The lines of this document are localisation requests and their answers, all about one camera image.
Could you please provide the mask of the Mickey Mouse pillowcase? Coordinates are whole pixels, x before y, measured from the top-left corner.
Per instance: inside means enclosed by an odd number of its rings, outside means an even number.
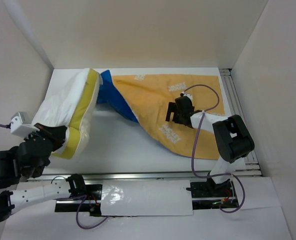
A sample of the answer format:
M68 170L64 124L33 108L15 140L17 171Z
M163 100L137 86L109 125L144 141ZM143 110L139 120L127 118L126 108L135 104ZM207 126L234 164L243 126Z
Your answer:
M97 102L108 104L122 117L138 123L154 140L171 152L198 159L216 160L219 153L213 133L185 126L179 119L175 99L181 94L192 96L194 111L224 116L225 107L219 78L198 74L131 74L101 73ZM196 133L199 133L194 147Z

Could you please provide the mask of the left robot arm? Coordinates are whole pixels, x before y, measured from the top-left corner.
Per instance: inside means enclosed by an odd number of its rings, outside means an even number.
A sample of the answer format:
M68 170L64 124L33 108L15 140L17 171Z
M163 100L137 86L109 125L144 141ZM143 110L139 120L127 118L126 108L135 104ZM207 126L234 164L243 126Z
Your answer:
M36 123L21 123L13 119L5 128L23 137L19 146L0 151L0 223L20 210L49 200L79 200L87 192L83 177L73 174L53 185L31 190L8 190L22 177L38 178L50 164L50 155L63 146L67 127L49 127Z

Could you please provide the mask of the white pillow yellow edge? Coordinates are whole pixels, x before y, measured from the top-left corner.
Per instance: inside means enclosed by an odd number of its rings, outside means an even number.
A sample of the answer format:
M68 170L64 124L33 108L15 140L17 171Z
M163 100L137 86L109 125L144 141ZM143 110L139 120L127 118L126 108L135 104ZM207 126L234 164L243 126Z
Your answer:
M98 72L85 68L42 102L32 124L67 128L65 143L52 153L53 156L69 160L87 146L101 83Z

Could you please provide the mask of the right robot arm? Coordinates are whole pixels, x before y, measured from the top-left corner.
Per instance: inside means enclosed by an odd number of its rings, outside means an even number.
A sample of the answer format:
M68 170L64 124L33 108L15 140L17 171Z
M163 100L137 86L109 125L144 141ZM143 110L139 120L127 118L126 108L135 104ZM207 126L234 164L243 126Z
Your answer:
M165 120L196 129L196 137L201 131L214 134L219 158L206 178L206 190L211 196L223 191L239 160L254 150L254 141L241 116L219 116L196 110L188 94L182 94L168 104Z

